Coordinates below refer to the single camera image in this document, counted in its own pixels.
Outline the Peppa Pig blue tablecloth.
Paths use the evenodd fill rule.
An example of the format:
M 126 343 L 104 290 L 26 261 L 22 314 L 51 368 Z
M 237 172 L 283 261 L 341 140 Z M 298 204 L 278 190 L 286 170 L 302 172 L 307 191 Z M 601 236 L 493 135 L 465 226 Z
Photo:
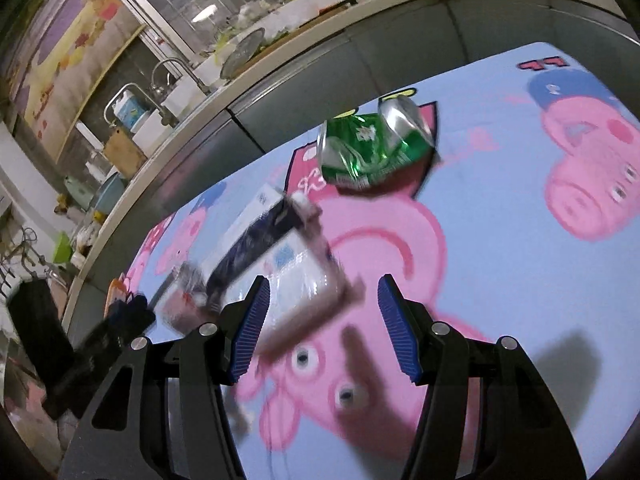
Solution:
M 229 392 L 250 478 L 400 476 L 424 392 L 376 304 L 387 273 L 465 335 L 514 336 L 600 474 L 639 411 L 639 117 L 601 68 L 535 42 L 412 84 L 439 160 L 378 195 L 327 184 L 309 130 L 154 222 L 126 275 L 145 295 L 209 259 L 264 184 L 302 192 L 364 289 Z

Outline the chrome kitchen faucet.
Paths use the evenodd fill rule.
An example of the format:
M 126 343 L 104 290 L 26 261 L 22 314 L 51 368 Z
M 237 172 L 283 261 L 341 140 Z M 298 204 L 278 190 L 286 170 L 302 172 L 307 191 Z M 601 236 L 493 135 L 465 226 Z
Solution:
M 210 90 L 204 80 L 199 77 L 194 70 L 192 70 L 191 66 L 181 58 L 165 58 L 164 60 L 156 63 L 151 73 L 151 86 L 153 88 L 156 87 L 156 73 L 162 67 L 166 68 L 167 76 L 173 82 L 177 82 L 182 76 L 188 76 L 204 96 L 209 96 L 212 93 L 212 90 Z

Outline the crushed green soda can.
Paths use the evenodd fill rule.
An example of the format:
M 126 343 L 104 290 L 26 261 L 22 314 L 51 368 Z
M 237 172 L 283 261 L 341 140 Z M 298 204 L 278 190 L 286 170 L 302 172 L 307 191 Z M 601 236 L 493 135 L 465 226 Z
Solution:
M 363 191 L 429 162 L 436 146 L 437 104 L 398 94 L 378 101 L 373 113 L 326 120 L 318 134 L 318 166 L 329 184 Z

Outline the glass pot lid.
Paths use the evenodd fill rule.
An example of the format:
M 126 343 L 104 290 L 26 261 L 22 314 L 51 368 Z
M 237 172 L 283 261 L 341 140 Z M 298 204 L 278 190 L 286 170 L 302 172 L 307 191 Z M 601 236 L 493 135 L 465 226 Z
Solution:
M 229 54 L 220 70 L 221 79 L 232 79 L 259 51 L 265 38 L 265 29 L 259 27 L 244 37 Z

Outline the white tissue pack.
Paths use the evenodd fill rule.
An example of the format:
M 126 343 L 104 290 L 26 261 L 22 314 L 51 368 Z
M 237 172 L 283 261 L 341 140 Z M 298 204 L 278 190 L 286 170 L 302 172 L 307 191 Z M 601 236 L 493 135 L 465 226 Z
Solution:
M 269 277 L 270 306 L 255 352 L 280 356 L 314 330 L 363 300 L 361 275 L 352 278 L 326 243 L 303 244 Z

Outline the wooden cutting board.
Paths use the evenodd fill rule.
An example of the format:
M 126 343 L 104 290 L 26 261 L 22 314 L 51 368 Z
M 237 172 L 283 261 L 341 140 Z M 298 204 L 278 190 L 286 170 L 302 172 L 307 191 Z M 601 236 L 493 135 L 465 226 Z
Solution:
M 127 180 L 131 180 L 148 160 L 127 130 L 120 127 L 111 130 L 111 136 L 104 144 L 103 154 Z

